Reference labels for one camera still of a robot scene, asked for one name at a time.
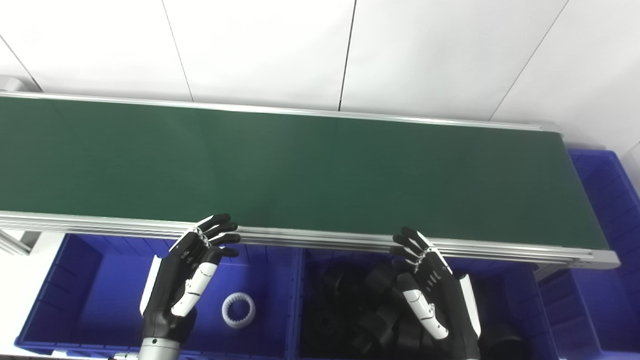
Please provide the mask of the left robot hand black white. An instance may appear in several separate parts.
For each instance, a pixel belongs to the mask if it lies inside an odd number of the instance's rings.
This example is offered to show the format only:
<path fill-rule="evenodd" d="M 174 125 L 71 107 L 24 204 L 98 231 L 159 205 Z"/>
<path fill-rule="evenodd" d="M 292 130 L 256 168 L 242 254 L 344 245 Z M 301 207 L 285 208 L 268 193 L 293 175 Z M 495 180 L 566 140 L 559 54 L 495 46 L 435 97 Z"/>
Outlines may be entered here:
<path fill-rule="evenodd" d="M 228 246 L 240 243 L 237 229 L 230 214 L 211 215 L 190 226 L 166 256 L 154 259 L 152 283 L 141 300 L 143 342 L 186 342 L 195 326 L 196 305 L 220 262 L 239 255 Z"/>

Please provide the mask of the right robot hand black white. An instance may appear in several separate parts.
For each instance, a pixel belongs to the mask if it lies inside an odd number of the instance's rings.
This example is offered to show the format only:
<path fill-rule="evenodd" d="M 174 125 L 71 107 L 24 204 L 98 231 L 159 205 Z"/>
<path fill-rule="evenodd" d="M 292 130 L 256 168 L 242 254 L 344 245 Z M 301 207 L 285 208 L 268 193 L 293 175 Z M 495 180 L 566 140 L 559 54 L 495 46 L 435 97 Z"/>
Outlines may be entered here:
<path fill-rule="evenodd" d="M 416 319 L 450 360 L 480 360 L 482 326 L 470 276 L 457 276 L 441 251 L 422 233 L 402 227 L 390 253 L 409 270 L 397 287 Z"/>

